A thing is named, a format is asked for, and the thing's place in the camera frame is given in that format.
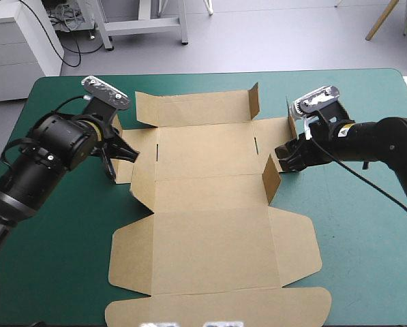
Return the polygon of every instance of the green table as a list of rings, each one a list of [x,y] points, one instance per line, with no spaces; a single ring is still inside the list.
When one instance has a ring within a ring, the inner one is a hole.
[[[134,91],[173,95],[259,82],[259,119],[284,116],[286,96],[293,100],[333,84],[358,122],[407,117],[407,88],[391,69],[102,78],[133,100]],[[38,80],[11,139],[24,136],[63,100],[83,94],[80,80]],[[77,100],[63,111],[78,112],[83,105]],[[144,127],[135,108],[121,112],[120,119],[124,128]],[[361,163],[350,166],[361,169]],[[381,163],[370,166],[364,175],[407,204],[392,171]],[[104,324],[108,303],[142,296],[108,283],[112,233],[150,213],[128,188],[110,183],[99,159],[89,158],[63,179],[36,217],[12,232],[0,251],[0,324]],[[314,222],[323,268],[290,287],[327,288],[333,297],[327,324],[407,324],[406,213],[336,164],[284,174],[273,205]]]

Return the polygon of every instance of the cable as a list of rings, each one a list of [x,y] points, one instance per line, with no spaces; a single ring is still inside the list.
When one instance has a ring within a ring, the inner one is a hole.
[[[48,36],[48,33],[47,33],[47,31],[46,31],[46,28],[45,28],[44,25],[42,24],[42,21],[40,20],[40,18],[38,17],[38,15],[33,11],[33,9],[32,9],[27,3],[25,3],[23,0],[19,0],[19,1],[20,1],[24,6],[26,6],[26,8],[29,9],[29,10],[31,11],[31,13],[35,16],[35,18],[38,20],[38,22],[39,22],[40,25],[41,25],[41,28],[43,29],[43,31],[45,32],[45,34],[46,34],[46,36],[47,36],[47,38],[48,38],[48,41],[50,42],[50,45],[52,46],[54,52],[55,52],[56,55],[60,58],[60,60],[61,60],[64,64],[66,64],[67,66],[70,66],[70,67],[78,67],[78,66],[82,63],[82,55],[81,55],[81,53],[80,53],[79,43],[77,42],[77,40],[76,40],[76,38],[74,37],[73,33],[71,33],[71,34],[72,34],[72,37],[73,37],[73,39],[74,39],[74,41],[75,41],[75,43],[76,43],[76,47],[77,47],[78,53],[79,53],[79,60],[78,60],[78,63],[75,64],[75,65],[72,65],[71,63],[68,63],[67,61],[64,60],[63,57],[61,57],[61,55],[60,55],[60,54],[58,53],[58,51],[56,50],[55,45],[53,44],[52,40],[50,39],[50,36]]]
[[[55,109],[52,110],[53,113],[58,112],[59,109],[61,109],[62,107],[64,107],[64,105],[66,105],[67,103],[76,100],[76,99],[83,99],[84,95],[77,95],[76,97],[71,97],[67,100],[65,100],[62,104],[60,104],[59,106],[57,106]]]
[[[62,45],[62,47],[63,47],[64,49],[66,49],[66,50],[68,50],[68,51],[70,51],[70,52],[73,52],[73,53],[80,53],[81,55],[87,55],[87,54],[89,54],[89,53],[97,52],[98,50],[100,50],[100,49],[102,48],[102,46],[103,46],[103,43],[100,44],[99,47],[96,48],[96,49],[94,49],[94,50],[78,52],[78,51],[74,51],[74,50],[69,49],[69,48],[67,48],[66,46]]]
[[[49,16],[49,18],[56,20],[56,22],[53,22],[53,25],[57,25],[57,24],[65,25],[65,22],[64,22],[63,20],[57,18],[57,17]],[[70,49],[70,48],[67,48],[66,46],[64,46],[64,45],[62,44],[62,47],[63,47],[64,49],[66,49],[66,50],[68,50],[68,51],[70,51],[70,52],[73,52],[73,53],[81,54],[81,55],[88,55],[88,54],[90,54],[90,53],[97,52],[98,50],[100,50],[100,49],[102,48],[102,46],[103,46],[103,43],[101,43],[101,44],[100,44],[96,49],[94,49],[94,50],[90,50],[90,51],[80,51],[80,49],[79,49],[79,51],[75,51],[75,50],[72,50],[72,49]]]
[[[353,175],[355,175],[357,178],[361,179],[363,182],[367,183],[369,186],[373,187],[376,191],[379,191],[381,194],[383,194],[384,196],[386,196],[388,199],[390,199],[391,201],[393,201],[394,203],[396,203],[400,208],[402,208],[403,210],[405,210],[407,212],[407,206],[405,206],[403,203],[401,203],[399,200],[397,200],[396,198],[394,198],[391,194],[387,193],[386,191],[384,191],[383,189],[381,189],[379,186],[377,186],[376,184],[374,184],[373,182],[369,181],[368,179],[366,179],[364,176],[358,174],[357,172],[355,172],[352,168],[348,167],[346,164],[342,163],[339,159],[335,158],[332,154],[330,154],[329,152],[327,152],[326,150],[324,150],[318,143],[317,141],[315,141],[315,139],[311,138],[310,139],[312,141],[312,143],[315,144],[315,146],[322,151],[325,155],[327,155],[329,158],[331,158],[334,162],[336,162],[338,165],[340,165],[341,167],[343,167],[345,170],[349,171],[350,173],[352,173]]]

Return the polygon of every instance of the label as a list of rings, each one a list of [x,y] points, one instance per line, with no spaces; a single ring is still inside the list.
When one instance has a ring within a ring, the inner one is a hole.
[[[339,138],[345,138],[348,134],[348,130],[353,126],[354,124],[347,124],[344,125],[340,131],[338,132],[338,137]]]
[[[180,327],[176,322],[145,322],[140,327]]]
[[[243,322],[207,322],[203,327],[244,327]]]

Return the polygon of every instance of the wooden chair leg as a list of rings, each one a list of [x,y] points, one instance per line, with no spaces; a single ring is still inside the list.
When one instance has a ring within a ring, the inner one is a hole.
[[[391,0],[388,3],[388,6],[385,8],[383,13],[380,15],[379,19],[377,20],[376,24],[372,27],[370,32],[368,32],[367,36],[365,39],[367,41],[370,41],[374,34],[378,31],[379,27],[382,26],[382,23],[387,19],[388,15],[393,11],[394,7],[399,3],[399,0]]]

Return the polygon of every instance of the black robotic arm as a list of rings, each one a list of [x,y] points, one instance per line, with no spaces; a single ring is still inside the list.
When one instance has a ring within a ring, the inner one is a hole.
[[[100,157],[112,180],[111,159],[135,162],[138,152],[112,126],[118,110],[129,108],[127,95],[94,76],[82,85],[90,93],[84,96],[89,102],[82,114],[53,110],[2,152],[9,169],[0,178],[0,243],[10,228],[34,216],[64,175],[88,156]],[[14,146],[20,146],[20,155],[9,164],[5,152]]]
[[[366,169],[369,162],[382,161],[397,175],[407,196],[407,118],[355,123],[339,95],[336,87],[322,87],[292,104],[290,114],[303,119],[305,132],[275,149],[282,169],[301,171],[332,161],[363,161]]]

